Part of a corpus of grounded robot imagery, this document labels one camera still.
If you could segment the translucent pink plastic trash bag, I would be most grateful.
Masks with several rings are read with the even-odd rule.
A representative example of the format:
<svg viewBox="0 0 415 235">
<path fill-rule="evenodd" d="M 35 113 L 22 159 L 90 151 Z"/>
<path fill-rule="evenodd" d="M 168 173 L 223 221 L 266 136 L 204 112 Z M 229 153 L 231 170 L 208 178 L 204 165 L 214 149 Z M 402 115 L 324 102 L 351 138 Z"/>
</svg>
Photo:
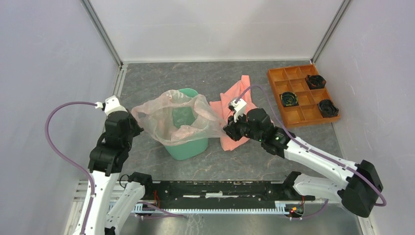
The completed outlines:
<svg viewBox="0 0 415 235">
<path fill-rule="evenodd" d="M 166 146 L 225 135 L 224 119 L 202 94 L 190 97 L 178 90 L 168 90 L 132 108 L 131 113 L 154 140 Z"/>
</svg>

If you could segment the green plastic trash bin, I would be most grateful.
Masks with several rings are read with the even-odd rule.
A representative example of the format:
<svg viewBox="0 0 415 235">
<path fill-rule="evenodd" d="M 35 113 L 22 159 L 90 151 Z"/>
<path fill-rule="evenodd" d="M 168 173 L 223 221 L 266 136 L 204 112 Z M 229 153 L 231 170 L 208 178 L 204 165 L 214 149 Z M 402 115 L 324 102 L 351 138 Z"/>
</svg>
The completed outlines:
<svg viewBox="0 0 415 235">
<path fill-rule="evenodd" d="M 175 108 L 172 112 L 173 125 L 179 129 L 183 125 L 190 126 L 196 120 L 196 115 L 190 107 Z M 208 139 L 189 141 L 176 146 L 164 146 L 175 160 L 186 160 L 204 152 L 208 147 Z"/>
</svg>

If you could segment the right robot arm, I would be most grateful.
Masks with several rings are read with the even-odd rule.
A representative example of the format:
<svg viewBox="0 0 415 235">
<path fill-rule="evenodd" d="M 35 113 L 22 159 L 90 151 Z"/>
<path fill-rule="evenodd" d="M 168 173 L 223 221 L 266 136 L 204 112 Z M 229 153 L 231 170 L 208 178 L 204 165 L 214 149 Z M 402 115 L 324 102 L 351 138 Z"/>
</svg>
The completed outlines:
<svg viewBox="0 0 415 235">
<path fill-rule="evenodd" d="M 283 185 L 289 200 L 313 196 L 338 202 L 356 216 L 367 218 L 374 207 L 383 207 L 383 185 L 375 166 L 366 160 L 360 163 L 338 158 L 304 142 L 292 132 L 274 126 L 264 109 L 252 109 L 239 117 L 228 117 L 223 128 L 234 141 L 248 138 L 261 143 L 272 155 L 297 162 L 322 175 L 311 177 L 294 172 Z"/>
</svg>

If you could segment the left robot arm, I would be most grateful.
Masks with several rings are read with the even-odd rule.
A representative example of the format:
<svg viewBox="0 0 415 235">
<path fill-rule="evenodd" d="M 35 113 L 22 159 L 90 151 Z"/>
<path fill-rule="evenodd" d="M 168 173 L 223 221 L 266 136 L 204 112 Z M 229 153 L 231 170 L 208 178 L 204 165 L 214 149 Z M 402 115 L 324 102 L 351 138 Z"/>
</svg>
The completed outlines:
<svg viewBox="0 0 415 235">
<path fill-rule="evenodd" d="M 90 153 L 88 169 L 93 183 L 88 184 L 91 197 L 85 200 L 74 234 L 117 235 L 140 199 L 149 199 L 154 193 L 152 177 L 134 172 L 126 188 L 110 208 L 113 189 L 123 164 L 129 157 L 133 138 L 143 131 L 129 111 L 108 114 L 105 132 Z"/>
</svg>

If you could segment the salmon pink cloth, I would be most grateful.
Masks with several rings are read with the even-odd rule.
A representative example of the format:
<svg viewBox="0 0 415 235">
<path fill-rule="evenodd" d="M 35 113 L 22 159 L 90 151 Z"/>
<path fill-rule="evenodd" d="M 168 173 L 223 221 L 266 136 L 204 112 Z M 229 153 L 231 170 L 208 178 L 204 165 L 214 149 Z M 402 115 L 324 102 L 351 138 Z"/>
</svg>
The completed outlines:
<svg viewBox="0 0 415 235">
<path fill-rule="evenodd" d="M 251 129 L 251 139 L 242 137 L 239 141 L 233 141 L 225 133 L 224 136 L 220 137 L 221 146 L 225 151 L 233 151 L 248 140 L 260 142 L 262 147 L 268 148 L 269 142 L 271 141 L 270 139 L 275 133 L 275 127 L 270 116 L 263 108 L 254 105 L 251 96 L 252 87 L 250 77 L 248 75 L 243 75 L 238 82 L 231 86 L 231 88 L 220 94 L 219 101 L 210 102 L 210 106 L 214 112 L 226 120 L 226 124 L 223 127 L 227 125 L 228 117 L 233 116 L 233 112 L 228 108 L 230 101 L 237 97 L 243 99 L 247 103 L 243 117 L 247 117 L 248 119 Z"/>
</svg>

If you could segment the black green bag roll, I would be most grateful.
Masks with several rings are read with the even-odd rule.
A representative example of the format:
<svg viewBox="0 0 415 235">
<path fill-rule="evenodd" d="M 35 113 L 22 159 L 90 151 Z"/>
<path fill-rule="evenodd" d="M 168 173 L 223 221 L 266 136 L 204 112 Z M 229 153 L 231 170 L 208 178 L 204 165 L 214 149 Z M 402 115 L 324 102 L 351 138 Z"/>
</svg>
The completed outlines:
<svg viewBox="0 0 415 235">
<path fill-rule="evenodd" d="M 293 92 L 283 92 L 280 95 L 280 99 L 283 107 L 293 107 L 299 105 L 298 97 Z"/>
</svg>

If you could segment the orange compartment tray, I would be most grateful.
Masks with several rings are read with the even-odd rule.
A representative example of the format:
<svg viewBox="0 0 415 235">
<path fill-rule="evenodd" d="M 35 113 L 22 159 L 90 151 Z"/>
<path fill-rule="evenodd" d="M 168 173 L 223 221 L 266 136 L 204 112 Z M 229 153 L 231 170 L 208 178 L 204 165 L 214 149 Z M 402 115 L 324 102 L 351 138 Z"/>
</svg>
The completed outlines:
<svg viewBox="0 0 415 235">
<path fill-rule="evenodd" d="M 324 99 L 330 99 L 333 104 L 334 101 L 326 87 L 310 90 L 305 81 L 307 75 L 319 75 L 315 65 L 274 68 L 269 69 L 267 72 L 283 123 L 288 128 L 333 123 L 340 119 L 340 112 L 337 117 L 322 117 L 318 103 Z M 295 93 L 298 97 L 299 105 L 283 107 L 280 99 L 280 95 L 283 92 Z"/>
</svg>

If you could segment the black bag roll top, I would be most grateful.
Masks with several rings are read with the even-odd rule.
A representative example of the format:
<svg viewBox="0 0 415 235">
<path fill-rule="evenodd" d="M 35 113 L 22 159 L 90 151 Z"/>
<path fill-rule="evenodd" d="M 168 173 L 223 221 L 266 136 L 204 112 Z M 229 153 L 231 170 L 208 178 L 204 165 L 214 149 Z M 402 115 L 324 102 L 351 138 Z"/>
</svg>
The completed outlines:
<svg viewBox="0 0 415 235">
<path fill-rule="evenodd" d="M 305 81 L 310 90 L 323 89 L 326 80 L 321 75 L 307 75 Z"/>
</svg>

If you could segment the black bag roll right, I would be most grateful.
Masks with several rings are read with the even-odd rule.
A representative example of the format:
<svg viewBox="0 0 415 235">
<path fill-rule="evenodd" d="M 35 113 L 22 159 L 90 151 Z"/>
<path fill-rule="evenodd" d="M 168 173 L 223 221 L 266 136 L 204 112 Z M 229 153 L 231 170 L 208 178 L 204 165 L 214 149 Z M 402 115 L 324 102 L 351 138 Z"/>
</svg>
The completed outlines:
<svg viewBox="0 0 415 235">
<path fill-rule="evenodd" d="M 339 109 L 330 99 L 321 100 L 318 103 L 318 108 L 323 118 L 337 117 L 339 114 Z"/>
</svg>

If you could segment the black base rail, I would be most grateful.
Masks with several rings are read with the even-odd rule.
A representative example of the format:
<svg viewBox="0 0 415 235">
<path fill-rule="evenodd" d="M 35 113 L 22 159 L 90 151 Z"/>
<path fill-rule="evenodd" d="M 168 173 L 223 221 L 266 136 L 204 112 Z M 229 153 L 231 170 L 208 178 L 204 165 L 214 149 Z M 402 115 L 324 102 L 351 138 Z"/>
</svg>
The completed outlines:
<svg viewBox="0 0 415 235">
<path fill-rule="evenodd" d="M 276 212 L 286 214 L 314 196 L 301 196 L 292 186 L 274 181 L 159 181 L 143 201 L 171 213 Z"/>
</svg>

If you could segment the left corner aluminium post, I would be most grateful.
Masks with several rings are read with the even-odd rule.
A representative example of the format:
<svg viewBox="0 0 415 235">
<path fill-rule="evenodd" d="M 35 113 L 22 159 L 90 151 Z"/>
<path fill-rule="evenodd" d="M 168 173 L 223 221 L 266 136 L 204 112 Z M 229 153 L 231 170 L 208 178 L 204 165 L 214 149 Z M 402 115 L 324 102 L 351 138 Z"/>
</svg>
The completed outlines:
<svg viewBox="0 0 415 235">
<path fill-rule="evenodd" d="M 115 63 L 121 68 L 123 66 L 123 61 L 119 56 L 114 44 L 112 43 L 104 25 L 102 24 L 97 12 L 95 11 L 92 2 L 90 0 L 80 0 L 84 9 L 86 10 L 89 18 L 91 19 L 95 29 L 97 30 L 99 36 L 101 37 L 102 41 L 104 42 L 107 50 L 109 51 L 110 55 L 112 56 Z"/>
</svg>

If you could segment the corner aluminium post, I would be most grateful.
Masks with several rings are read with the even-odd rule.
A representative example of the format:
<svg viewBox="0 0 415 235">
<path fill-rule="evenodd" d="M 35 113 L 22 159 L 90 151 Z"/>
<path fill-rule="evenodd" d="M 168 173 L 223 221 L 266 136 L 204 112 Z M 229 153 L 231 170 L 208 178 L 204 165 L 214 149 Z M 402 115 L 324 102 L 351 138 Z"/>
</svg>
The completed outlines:
<svg viewBox="0 0 415 235">
<path fill-rule="evenodd" d="M 351 3 L 352 3 L 352 0 L 342 0 L 326 32 L 324 33 L 320 43 L 318 44 L 317 49 L 315 50 L 313 56 L 310 59 L 310 62 L 312 64 L 316 63 L 318 59 L 320 58 L 320 56 L 322 55 L 325 47 L 327 46 L 329 40 L 334 34 L 336 28 L 338 27 L 339 23 L 341 22 L 342 18 L 344 17 Z"/>
<path fill-rule="evenodd" d="M 97 30 L 99 36 L 101 37 L 102 41 L 104 42 L 107 50 L 109 51 L 110 55 L 112 56 L 115 63 L 121 68 L 123 66 L 123 61 L 119 56 L 114 44 L 112 43 L 104 25 L 102 24 L 97 12 L 95 11 L 92 2 L 90 0 L 80 0 L 84 9 L 86 10 L 89 18 L 91 19 L 95 29 Z"/>
</svg>

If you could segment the right corner aluminium post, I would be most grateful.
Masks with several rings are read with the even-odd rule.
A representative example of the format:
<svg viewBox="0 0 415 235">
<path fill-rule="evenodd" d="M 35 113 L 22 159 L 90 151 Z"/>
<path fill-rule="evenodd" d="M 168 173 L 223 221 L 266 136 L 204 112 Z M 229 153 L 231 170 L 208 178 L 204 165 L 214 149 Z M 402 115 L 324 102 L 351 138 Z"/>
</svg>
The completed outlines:
<svg viewBox="0 0 415 235">
<path fill-rule="evenodd" d="M 312 64 L 316 63 L 318 59 L 320 58 L 320 56 L 322 55 L 325 47 L 327 46 L 329 40 L 334 34 L 336 28 L 338 27 L 339 23 L 341 22 L 342 18 L 344 17 L 351 3 L 352 3 L 352 0 L 342 0 L 326 32 L 324 33 L 320 43 L 318 44 L 317 49 L 315 50 L 313 56 L 310 59 L 310 62 Z"/>
</svg>

